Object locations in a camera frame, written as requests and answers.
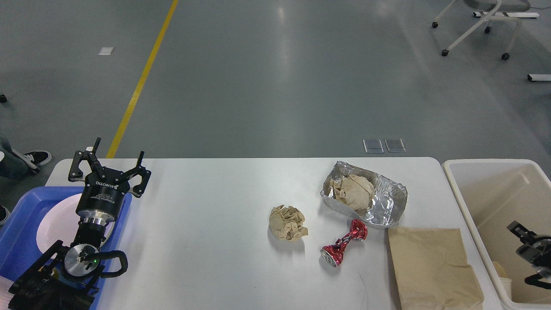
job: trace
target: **jeans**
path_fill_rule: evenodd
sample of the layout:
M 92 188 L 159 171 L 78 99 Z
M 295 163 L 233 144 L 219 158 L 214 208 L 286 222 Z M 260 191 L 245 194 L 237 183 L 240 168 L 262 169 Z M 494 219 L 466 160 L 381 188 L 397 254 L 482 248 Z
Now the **jeans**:
M 2 135 L 0 135 L 0 151 L 4 153 L 4 159 L 0 161 L 0 177 L 19 179 L 29 172 L 25 162 L 12 154 L 12 146 Z

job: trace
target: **crumpled paper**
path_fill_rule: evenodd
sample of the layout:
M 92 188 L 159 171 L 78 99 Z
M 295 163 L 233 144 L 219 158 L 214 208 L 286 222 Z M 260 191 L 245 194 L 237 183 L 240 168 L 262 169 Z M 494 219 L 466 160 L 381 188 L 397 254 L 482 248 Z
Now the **crumpled paper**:
M 308 228 L 302 226 L 304 214 L 292 206 L 280 205 L 270 213 L 270 230 L 274 236 L 282 240 L 296 241 L 300 237 L 308 236 Z
M 340 181 L 331 180 L 335 198 L 351 207 L 360 216 L 364 216 L 371 207 L 369 203 L 375 197 L 375 187 L 365 177 L 347 175 Z
M 388 229 L 403 310 L 482 310 L 484 294 L 459 229 Z

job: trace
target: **black sneaker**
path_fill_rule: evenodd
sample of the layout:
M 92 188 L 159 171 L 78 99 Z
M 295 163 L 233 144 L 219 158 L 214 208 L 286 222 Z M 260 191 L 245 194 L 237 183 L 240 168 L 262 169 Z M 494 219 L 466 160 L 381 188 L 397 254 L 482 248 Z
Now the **black sneaker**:
M 3 205 L 0 205 L 0 226 L 4 225 L 9 217 L 9 210 L 4 207 Z
M 37 167 L 42 166 L 52 160 L 52 154 L 46 151 L 32 151 L 23 154 L 23 157 L 25 157 Z

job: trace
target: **white bin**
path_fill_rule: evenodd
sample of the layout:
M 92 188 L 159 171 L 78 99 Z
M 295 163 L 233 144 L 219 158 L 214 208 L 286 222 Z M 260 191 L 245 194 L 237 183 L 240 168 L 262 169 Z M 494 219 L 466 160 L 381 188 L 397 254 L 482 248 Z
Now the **white bin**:
M 502 304 L 551 309 L 551 290 L 524 283 L 536 271 L 515 253 L 522 244 L 507 230 L 516 220 L 537 234 L 551 234 L 551 182 L 541 168 L 526 159 L 458 159 L 442 167 Z M 512 300 L 492 260 L 512 279 Z

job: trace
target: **aluminum foil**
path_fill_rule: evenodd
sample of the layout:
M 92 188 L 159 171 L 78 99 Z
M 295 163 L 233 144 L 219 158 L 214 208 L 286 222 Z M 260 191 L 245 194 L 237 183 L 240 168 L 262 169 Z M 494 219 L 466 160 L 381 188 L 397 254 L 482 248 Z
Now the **aluminum foil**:
M 368 211 L 363 216 L 360 216 L 354 209 L 336 200 L 333 187 L 329 185 L 331 180 L 340 181 L 343 177 L 350 174 L 367 178 L 375 187 L 375 197 L 370 201 L 369 206 L 367 206 Z M 329 173 L 325 182 L 323 182 L 323 189 L 320 195 L 323 197 L 325 204 L 331 209 L 352 218 L 358 218 L 375 228 L 396 227 L 402 217 L 402 213 L 406 209 L 406 202 L 408 201 L 408 191 L 404 185 L 396 183 L 384 175 L 341 161 L 335 164 L 333 170 Z

